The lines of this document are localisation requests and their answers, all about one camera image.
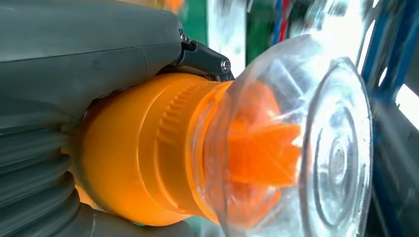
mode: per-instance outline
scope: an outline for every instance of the bottle neck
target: bottle neck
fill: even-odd
[[[202,154],[206,130],[230,84],[204,79],[185,83],[160,118],[156,177],[161,188],[154,195],[172,211],[217,221],[204,195]]]

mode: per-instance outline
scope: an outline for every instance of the blue metal frame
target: blue metal frame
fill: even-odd
[[[389,0],[381,0],[381,7],[387,8]],[[384,35],[385,26],[387,25],[389,19],[389,13],[384,12],[380,14],[377,19],[373,36],[370,41],[370,47],[368,49],[368,54],[365,59],[364,68],[362,70],[362,78],[367,82],[370,79],[371,72],[373,70],[374,62],[378,54],[379,47],[381,45],[381,40]]]
[[[388,0],[382,1],[381,4],[389,4]],[[397,31],[397,36],[394,40],[388,60],[387,74],[380,87],[374,88],[371,92],[372,96],[376,99],[384,100],[389,103],[395,103],[397,92],[404,84],[404,79],[418,40],[419,0],[405,0],[402,14],[403,16]],[[362,76],[366,82],[370,80],[387,20],[388,15],[386,13],[380,15],[377,20],[362,72]],[[374,129],[374,136],[377,138],[374,140],[374,145],[377,145],[377,143],[379,143],[379,129],[376,126]],[[403,230],[400,221],[397,219],[394,207],[390,203],[388,191],[382,180],[382,172],[376,162],[373,163],[373,186],[388,233],[392,237],[402,237]]]
[[[419,0],[406,0],[403,17],[393,45],[387,74],[378,93],[395,100],[410,66],[419,32]]]

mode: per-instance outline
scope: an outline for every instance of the bolt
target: bolt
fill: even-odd
[[[221,60],[221,69],[223,72],[228,72],[231,68],[231,64],[230,61],[228,61],[228,59],[224,58]]]
[[[189,39],[189,37],[185,34],[181,34],[180,35],[180,40],[186,44],[189,44],[191,42],[191,39]]]

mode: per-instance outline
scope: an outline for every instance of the blue wire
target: blue wire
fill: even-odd
[[[279,42],[279,33],[280,33],[280,27],[282,23],[281,8],[282,8],[282,0],[277,0],[276,5],[275,5],[275,16],[278,17],[278,19],[275,19],[273,44],[277,44]]]

